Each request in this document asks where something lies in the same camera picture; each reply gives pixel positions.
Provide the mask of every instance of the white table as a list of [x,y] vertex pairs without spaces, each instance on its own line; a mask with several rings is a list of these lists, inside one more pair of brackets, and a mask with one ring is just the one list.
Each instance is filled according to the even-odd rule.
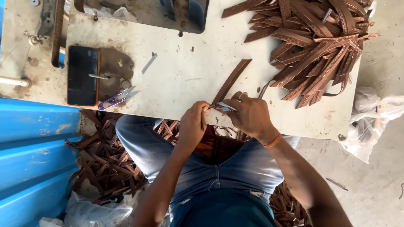
[[[246,35],[252,32],[247,22],[253,12],[221,19],[223,9],[242,1],[211,1],[205,31],[202,34],[184,32],[183,37],[179,37],[177,30],[141,23],[104,17],[94,22],[92,15],[72,8],[67,46],[114,47],[134,61],[132,85],[140,92],[126,101],[125,106],[112,107],[109,111],[179,120],[195,101],[211,102],[241,59],[252,59],[252,62],[230,89],[227,98],[239,90],[258,97],[257,88],[262,88],[278,72],[269,64],[270,52],[280,43],[278,40],[268,37],[243,44]],[[41,49],[40,45],[30,46],[23,34],[25,30],[36,32],[39,14],[40,8],[32,7],[29,1],[18,6],[13,1],[6,1],[0,75],[26,76],[32,85],[24,88],[0,84],[0,95],[67,105],[67,67],[53,67],[49,51]],[[158,57],[142,74],[152,52],[158,53]],[[313,106],[295,109],[299,99],[281,101],[288,91],[268,88],[263,99],[268,102],[274,125],[283,134],[332,140],[345,137],[359,62],[350,74],[353,84],[349,84],[342,94],[323,97]],[[327,92],[338,92],[339,89],[338,85]],[[211,111],[206,121],[232,127],[230,119],[217,111]]]

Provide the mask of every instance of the smartphone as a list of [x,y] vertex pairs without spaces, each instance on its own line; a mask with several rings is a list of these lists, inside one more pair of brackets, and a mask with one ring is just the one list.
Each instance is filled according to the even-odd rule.
[[100,50],[84,46],[69,46],[67,62],[67,104],[93,107],[98,104]]

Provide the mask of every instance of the orange thread bracelet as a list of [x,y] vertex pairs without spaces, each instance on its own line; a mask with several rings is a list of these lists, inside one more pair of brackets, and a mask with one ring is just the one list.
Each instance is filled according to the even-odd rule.
[[273,146],[275,146],[275,144],[280,140],[280,138],[282,138],[282,135],[279,133],[279,135],[274,139],[274,140],[272,140],[271,142],[269,142],[267,145],[265,145],[264,147],[265,148],[270,148],[270,147],[273,147]]

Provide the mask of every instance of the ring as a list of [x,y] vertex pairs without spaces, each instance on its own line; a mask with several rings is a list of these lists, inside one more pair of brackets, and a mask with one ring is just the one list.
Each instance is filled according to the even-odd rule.
[[243,92],[243,93],[241,93],[241,95],[238,97],[238,100],[240,100],[240,98],[241,98],[242,95],[248,96],[247,92]]

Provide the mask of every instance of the man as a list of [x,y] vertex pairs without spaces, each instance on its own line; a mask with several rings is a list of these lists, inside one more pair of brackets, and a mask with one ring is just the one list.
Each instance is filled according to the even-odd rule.
[[153,182],[134,211],[134,227],[159,227],[169,206],[173,227],[276,227],[269,196],[284,179],[314,227],[352,227],[325,180],[294,150],[297,140],[280,137],[265,101],[237,92],[223,102],[237,110],[227,112],[233,125],[253,139],[215,166],[192,153],[204,134],[201,121],[206,129],[205,101],[196,102],[181,118],[175,147],[153,131],[161,119],[119,119],[119,139]]

